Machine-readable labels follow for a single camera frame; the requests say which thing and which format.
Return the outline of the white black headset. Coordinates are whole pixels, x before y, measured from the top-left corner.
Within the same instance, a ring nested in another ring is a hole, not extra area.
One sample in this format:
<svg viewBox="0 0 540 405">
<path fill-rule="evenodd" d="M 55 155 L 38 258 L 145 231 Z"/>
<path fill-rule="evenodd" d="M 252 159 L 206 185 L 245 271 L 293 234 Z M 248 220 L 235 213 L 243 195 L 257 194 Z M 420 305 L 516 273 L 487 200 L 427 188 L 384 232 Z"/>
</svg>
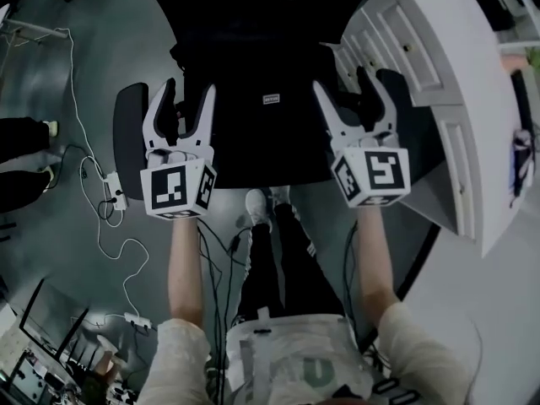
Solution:
<svg viewBox="0 0 540 405">
<path fill-rule="evenodd" d="M 536 146 L 540 137 L 540 126 L 535 122 L 531 129 L 520 129 L 514 134 L 510 155 L 510 208 L 532 186 L 536 174 Z"/>
</svg>

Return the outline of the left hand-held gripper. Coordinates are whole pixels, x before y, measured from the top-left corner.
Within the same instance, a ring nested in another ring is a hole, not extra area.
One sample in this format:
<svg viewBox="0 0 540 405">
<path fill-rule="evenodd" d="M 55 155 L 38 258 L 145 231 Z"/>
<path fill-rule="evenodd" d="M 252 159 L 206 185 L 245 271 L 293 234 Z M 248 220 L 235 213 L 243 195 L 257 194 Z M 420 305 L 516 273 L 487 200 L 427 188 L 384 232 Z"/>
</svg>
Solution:
<svg viewBox="0 0 540 405">
<path fill-rule="evenodd" d="M 204 91 L 194 128 L 176 146 L 176 81 L 169 78 L 150 101 L 143 120 L 147 167 L 140 171 L 149 216 L 176 220 L 208 212 L 217 172 L 210 146 L 216 86 Z"/>
</svg>

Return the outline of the person's right white shoe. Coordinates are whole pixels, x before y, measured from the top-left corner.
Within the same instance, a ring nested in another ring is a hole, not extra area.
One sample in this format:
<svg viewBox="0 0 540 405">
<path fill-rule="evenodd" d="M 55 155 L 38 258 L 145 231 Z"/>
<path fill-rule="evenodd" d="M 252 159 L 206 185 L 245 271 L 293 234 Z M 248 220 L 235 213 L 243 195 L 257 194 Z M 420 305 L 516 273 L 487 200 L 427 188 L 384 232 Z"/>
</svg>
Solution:
<svg viewBox="0 0 540 405">
<path fill-rule="evenodd" d="M 275 208 L 282 204 L 291 204 L 290 186 L 273 186 L 269 190 Z"/>
</svg>

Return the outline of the person's cream t-shirt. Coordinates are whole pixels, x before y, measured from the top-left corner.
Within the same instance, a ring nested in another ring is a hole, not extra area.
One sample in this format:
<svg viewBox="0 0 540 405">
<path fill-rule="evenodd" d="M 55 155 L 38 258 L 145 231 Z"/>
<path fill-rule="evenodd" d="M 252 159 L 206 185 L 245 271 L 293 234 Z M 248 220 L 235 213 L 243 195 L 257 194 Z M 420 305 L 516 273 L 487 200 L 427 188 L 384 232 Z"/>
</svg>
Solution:
<svg viewBox="0 0 540 405">
<path fill-rule="evenodd" d="M 392 305 L 379 326 L 388 376 L 366 363 L 342 316 L 272 318 L 261 310 L 227 338 L 229 405 L 316 405 L 346 398 L 371 405 L 466 405 L 471 385 L 462 363 L 402 303 Z M 209 351 L 201 328 L 178 319 L 162 323 L 138 405 L 209 405 Z"/>
</svg>

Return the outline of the white curved drawer desk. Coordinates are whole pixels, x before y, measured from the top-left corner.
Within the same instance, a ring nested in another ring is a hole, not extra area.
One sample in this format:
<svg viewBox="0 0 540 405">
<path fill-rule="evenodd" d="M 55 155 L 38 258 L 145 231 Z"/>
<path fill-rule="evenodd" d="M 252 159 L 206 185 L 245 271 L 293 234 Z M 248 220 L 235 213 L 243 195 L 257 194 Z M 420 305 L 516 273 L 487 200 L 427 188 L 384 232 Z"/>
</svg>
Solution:
<svg viewBox="0 0 540 405">
<path fill-rule="evenodd" d="M 404 203 L 487 254 L 516 216 L 510 155 L 521 118 L 500 44 L 476 0 L 366 0 L 332 47 L 346 88 L 357 67 L 397 108 L 412 190 Z"/>
</svg>

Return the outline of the small white power strip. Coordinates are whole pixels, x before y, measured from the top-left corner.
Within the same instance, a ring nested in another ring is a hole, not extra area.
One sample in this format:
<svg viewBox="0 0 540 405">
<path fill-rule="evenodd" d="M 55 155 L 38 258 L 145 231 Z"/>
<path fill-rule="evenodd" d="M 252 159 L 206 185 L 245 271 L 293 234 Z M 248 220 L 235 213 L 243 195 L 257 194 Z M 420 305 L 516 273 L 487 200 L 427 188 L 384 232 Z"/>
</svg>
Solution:
<svg viewBox="0 0 540 405">
<path fill-rule="evenodd" d="M 129 313 L 129 312 L 125 312 L 123 314 L 123 318 L 127 323 L 129 323 L 130 325 L 133 325 L 135 327 L 141 327 L 144 330 L 148 330 L 148 329 L 153 328 L 153 324 L 148 318 L 138 316 L 136 314 L 132 314 L 132 313 Z"/>
</svg>

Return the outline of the person's white shoe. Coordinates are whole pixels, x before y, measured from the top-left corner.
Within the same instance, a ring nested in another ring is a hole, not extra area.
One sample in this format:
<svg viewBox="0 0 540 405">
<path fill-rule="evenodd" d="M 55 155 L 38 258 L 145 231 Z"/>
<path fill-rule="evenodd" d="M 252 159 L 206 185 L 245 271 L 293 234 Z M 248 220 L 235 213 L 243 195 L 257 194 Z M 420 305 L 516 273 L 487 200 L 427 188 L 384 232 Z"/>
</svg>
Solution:
<svg viewBox="0 0 540 405">
<path fill-rule="evenodd" d="M 271 226 L 271 219 L 267 209 L 267 198 L 262 190 L 251 189 L 245 198 L 246 211 L 254 226 L 265 224 Z"/>
<path fill-rule="evenodd" d="M 282 204 L 291 204 L 290 186 L 273 186 L 269 190 L 275 208 Z"/>
</svg>

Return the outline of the black desk mat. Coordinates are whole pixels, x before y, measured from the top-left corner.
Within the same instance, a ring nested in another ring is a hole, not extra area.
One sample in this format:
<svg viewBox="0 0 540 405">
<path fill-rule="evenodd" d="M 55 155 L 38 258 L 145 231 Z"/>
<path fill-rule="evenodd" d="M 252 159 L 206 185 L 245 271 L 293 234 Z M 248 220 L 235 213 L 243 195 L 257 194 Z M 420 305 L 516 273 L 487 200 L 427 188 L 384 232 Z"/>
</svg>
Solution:
<svg viewBox="0 0 540 405">
<path fill-rule="evenodd" d="M 510 78 L 516 94 L 517 105 L 521 118 L 521 129 L 527 130 L 531 134 L 532 138 L 534 138 L 534 125 L 531 107 L 521 70 L 513 72 Z"/>
</svg>

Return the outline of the white curved table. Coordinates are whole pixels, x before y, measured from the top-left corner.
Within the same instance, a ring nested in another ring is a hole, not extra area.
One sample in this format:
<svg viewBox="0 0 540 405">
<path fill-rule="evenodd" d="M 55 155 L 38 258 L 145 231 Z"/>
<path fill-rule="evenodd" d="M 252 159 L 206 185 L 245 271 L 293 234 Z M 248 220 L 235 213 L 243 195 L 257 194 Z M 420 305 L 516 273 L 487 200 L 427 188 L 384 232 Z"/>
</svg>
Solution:
<svg viewBox="0 0 540 405">
<path fill-rule="evenodd" d="M 0 35 L 9 37 L 11 41 L 21 39 L 22 41 L 40 43 L 47 37 L 56 37 L 63 40 L 68 38 L 68 33 L 64 30 L 50 29 L 37 24 L 11 19 L 9 17 L 10 12 L 10 4 L 4 4 L 0 7 Z"/>
</svg>

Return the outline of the person's black trousers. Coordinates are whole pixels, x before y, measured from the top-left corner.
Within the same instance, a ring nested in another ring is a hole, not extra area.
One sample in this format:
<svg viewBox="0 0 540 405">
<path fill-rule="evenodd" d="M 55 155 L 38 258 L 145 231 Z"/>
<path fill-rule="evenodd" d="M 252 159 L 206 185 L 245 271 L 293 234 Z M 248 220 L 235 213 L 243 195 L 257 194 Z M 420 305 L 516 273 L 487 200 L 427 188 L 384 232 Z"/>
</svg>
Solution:
<svg viewBox="0 0 540 405">
<path fill-rule="evenodd" d="M 233 323 L 256 320 L 262 308 L 267 308 L 272 318 L 344 316 L 343 304 L 321 270 L 315 247 L 294 207 L 282 203 L 274 208 L 274 213 L 282 248 L 284 298 L 280 298 L 270 226 L 257 224 L 251 228 L 246 278 Z"/>
</svg>

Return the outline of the person's left white shoe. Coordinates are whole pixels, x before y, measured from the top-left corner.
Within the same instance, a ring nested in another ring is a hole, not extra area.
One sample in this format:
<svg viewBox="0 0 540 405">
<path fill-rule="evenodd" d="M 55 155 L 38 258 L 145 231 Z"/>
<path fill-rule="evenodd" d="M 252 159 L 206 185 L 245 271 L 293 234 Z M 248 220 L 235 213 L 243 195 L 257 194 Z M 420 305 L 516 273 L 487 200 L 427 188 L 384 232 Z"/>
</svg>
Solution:
<svg viewBox="0 0 540 405">
<path fill-rule="evenodd" d="M 265 224 L 271 226 L 271 219 L 267 209 L 267 198 L 262 190 L 251 189 L 245 198 L 246 211 L 254 226 Z"/>
</svg>

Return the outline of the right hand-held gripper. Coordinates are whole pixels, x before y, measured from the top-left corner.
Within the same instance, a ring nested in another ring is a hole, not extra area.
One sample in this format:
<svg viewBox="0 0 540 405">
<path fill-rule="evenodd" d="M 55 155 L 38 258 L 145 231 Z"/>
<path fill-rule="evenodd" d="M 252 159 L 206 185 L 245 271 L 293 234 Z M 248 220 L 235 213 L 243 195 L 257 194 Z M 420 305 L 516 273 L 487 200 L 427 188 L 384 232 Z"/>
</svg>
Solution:
<svg viewBox="0 0 540 405">
<path fill-rule="evenodd" d="M 333 177 L 349 208 L 389 206 L 411 192 L 408 150 L 395 133 L 397 108 L 381 81 L 357 67 L 359 125 L 345 124 L 325 87 L 312 87 L 331 138 Z"/>
</svg>

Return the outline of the person's right forearm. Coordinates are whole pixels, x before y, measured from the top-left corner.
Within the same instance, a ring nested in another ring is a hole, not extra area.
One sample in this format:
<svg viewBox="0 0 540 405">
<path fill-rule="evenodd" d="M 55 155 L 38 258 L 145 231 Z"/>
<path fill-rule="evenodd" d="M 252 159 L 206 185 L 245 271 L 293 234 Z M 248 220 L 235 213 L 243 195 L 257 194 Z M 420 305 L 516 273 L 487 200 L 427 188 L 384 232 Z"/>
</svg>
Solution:
<svg viewBox="0 0 540 405">
<path fill-rule="evenodd" d="M 378 327 L 385 312 L 399 301 L 381 209 L 359 208 L 357 221 L 361 301 L 370 322 Z"/>
</svg>

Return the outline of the cluttered work table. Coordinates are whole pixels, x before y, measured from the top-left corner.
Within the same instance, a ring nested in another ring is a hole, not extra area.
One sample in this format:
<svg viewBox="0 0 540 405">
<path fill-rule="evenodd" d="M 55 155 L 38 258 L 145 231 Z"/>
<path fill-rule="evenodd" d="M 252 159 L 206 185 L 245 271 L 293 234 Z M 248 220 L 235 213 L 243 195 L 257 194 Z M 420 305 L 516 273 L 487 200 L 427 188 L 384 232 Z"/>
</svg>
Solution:
<svg viewBox="0 0 540 405">
<path fill-rule="evenodd" d="M 60 405 L 84 405 L 114 402 L 133 405 L 134 392 L 125 393 L 110 385 L 122 381 L 120 372 L 126 362 L 115 356 L 117 346 L 98 332 L 111 317 L 124 320 L 123 315 L 107 313 L 98 320 L 85 317 L 78 341 L 73 340 L 59 361 L 43 353 L 19 329 L 22 314 L 15 317 L 14 327 L 0 337 L 0 375 L 5 374 L 3 389 L 18 401 L 36 405 L 44 394 Z"/>
</svg>

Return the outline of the black backpack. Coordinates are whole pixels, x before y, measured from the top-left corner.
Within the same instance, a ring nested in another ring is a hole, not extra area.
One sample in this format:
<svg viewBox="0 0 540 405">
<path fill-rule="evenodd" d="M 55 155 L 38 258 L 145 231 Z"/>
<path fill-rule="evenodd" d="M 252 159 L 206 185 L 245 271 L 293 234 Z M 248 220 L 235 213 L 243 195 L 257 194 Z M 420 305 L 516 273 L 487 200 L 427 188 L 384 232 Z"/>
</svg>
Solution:
<svg viewBox="0 0 540 405">
<path fill-rule="evenodd" d="M 314 82 L 340 98 L 332 47 L 342 27 L 180 17 L 171 55 L 184 75 L 177 105 L 195 127 L 207 89 L 216 96 L 210 144 L 220 188 L 296 185 L 330 178 L 330 138 Z"/>
</svg>

